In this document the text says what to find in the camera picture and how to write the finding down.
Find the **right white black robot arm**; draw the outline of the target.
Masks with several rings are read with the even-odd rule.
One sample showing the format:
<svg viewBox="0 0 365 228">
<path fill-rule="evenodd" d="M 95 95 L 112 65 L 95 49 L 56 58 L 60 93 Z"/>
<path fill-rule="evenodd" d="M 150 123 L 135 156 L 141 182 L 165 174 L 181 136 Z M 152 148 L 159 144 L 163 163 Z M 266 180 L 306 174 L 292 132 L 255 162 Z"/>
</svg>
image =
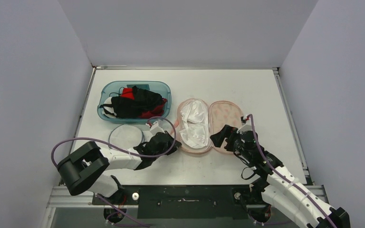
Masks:
<svg viewBox="0 0 365 228">
<path fill-rule="evenodd" d="M 215 147 L 222 147 L 242 160 L 259 176 L 250 187 L 250 199 L 278 209 L 300 228 L 349 228 L 349 214 L 335 209 L 305 187 L 272 153 L 266 151 L 253 130 L 241 131 L 225 125 L 210 136 Z"/>
</svg>

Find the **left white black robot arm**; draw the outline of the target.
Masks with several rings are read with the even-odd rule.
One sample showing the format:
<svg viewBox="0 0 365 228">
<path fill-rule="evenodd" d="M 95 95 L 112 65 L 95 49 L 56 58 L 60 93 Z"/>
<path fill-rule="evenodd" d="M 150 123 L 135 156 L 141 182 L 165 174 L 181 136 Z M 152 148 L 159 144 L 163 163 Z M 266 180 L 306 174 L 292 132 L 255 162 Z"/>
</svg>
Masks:
<svg viewBox="0 0 365 228">
<path fill-rule="evenodd" d="M 105 175 L 106 170 L 142 170 L 152 165 L 159 157 L 170 155 L 181 143 L 168 132 L 156 133 L 148 142 L 124 150 L 113 146 L 100 148 L 99 140 L 85 138 L 86 143 L 58 163 L 54 163 L 70 195 L 86 191 L 98 193 L 110 204 L 118 204 L 123 198 L 121 184 Z"/>
</svg>

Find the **white satin bra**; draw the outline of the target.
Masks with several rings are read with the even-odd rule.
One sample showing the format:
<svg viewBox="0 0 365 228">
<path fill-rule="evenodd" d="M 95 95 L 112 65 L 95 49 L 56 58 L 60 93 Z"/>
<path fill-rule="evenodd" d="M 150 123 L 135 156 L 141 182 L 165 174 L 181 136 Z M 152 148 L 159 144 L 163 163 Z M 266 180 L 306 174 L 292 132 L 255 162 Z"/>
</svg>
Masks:
<svg viewBox="0 0 365 228">
<path fill-rule="evenodd" d="M 189 99 L 180 104 L 177 114 L 184 146 L 191 151 L 207 148 L 210 145 L 208 105 L 201 99 Z"/>
</svg>

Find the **peach floral padded bra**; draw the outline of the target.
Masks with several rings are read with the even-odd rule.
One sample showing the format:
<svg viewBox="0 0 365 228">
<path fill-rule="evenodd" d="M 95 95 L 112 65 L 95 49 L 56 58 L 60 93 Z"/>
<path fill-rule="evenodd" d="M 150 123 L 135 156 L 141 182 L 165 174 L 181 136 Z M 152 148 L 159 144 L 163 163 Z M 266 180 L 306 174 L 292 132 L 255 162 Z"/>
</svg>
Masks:
<svg viewBox="0 0 365 228">
<path fill-rule="evenodd" d="M 223 128 L 223 126 L 226 124 L 236 127 L 236 128 L 241 126 L 240 118 L 243 116 L 243 111 L 234 103 L 232 103 L 230 101 L 216 101 L 216 102 L 213 102 L 211 105 L 208 105 L 208 108 L 209 108 L 210 136 L 215 133 L 218 133 Z M 184 143 L 181 141 L 181 138 L 179 136 L 180 124 L 178 121 L 178 114 L 177 114 L 177 120 L 176 120 L 174 126 L 177 131 L 177 140 L 182 143 L 182 150 L 184 150 L 187 153 L 204 154 L 204 153 L 210 151 L 211 149 L 215 149 L 216 151 L 224 153 L 224 154 L 229 154 L 229 155 L 233 154 L 232 152 L 229 152 L 224 149 L 226 142 L 224 142 L 220 148 L 217 148 L 213 145 L 213 143 L 210 139 L 209 139 L 210 145 L 207 148 L 205 148 L 204 150 L 191 151 L 184 146 Z"/>
</svg>

